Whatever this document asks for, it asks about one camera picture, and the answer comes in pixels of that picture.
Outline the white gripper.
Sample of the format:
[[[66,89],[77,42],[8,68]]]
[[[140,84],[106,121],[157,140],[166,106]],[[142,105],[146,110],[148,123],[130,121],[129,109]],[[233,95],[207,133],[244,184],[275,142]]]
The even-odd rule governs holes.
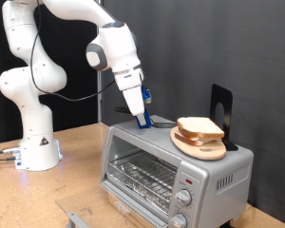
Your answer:
[[[118,89],[123,93],[127,106],[133,116],[138,116],[140,126],[147,124],[146,113],[144,113],[142,82],[143,71],[132,68],[114,74]]]

